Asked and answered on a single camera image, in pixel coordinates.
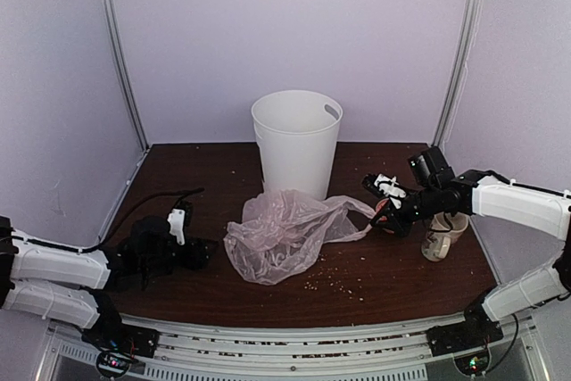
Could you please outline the translucent pink plastic bag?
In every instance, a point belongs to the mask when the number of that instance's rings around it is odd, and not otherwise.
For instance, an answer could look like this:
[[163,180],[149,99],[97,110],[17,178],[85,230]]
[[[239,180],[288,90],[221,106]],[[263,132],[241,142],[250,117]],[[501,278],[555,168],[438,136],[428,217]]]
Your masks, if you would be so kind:
[[229,261],[250,283],[274,286],[311,268],[324,244],[360,240],[355,212],[371,220],[375,210],[349,196],[318,201],[297,190],[262,193],[244,204],[242,221],[230,222],[223,239]]

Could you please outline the white plastic trash bin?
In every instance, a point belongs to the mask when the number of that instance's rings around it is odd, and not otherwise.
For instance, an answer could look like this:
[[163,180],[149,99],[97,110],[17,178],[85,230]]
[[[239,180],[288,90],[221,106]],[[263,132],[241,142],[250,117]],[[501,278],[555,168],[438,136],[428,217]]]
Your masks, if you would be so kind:
[[334,99],[308,90],[265,95],[252,105],[266,192],[301,191],[327,197],[343,108]]

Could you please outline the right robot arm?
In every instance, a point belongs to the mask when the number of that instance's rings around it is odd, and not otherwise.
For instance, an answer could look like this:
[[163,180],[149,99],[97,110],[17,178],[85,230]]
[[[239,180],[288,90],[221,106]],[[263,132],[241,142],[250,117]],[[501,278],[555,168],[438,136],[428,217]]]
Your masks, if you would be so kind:
[[484,347],[503,337],[501,322],[519,312],[570,293],[570,194],[541,190],[491,170],[455,175],[449,168],[418,178],[413,190],[383,174],[369,174],[362,185],[383,205],[370,224],[395,236],[437,214],[464,214],[511,224],[521,232],[561,243],[558,253],[519,277],[482,292],[464,310],[460,322],[426,332],[434,356]]

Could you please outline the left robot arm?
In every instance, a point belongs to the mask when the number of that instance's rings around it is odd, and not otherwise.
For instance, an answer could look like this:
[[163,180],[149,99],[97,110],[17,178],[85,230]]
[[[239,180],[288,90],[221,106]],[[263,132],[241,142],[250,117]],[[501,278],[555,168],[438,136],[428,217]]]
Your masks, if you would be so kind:
[[153,277],[177,267],[204,269],[218,245],[185,235],[185,211],[146,216],[111,248],[75,248],[42,241],[1,219],[1,307],[57,319],[78,328],[102,349],[135,347],[110,292],[147,288]]

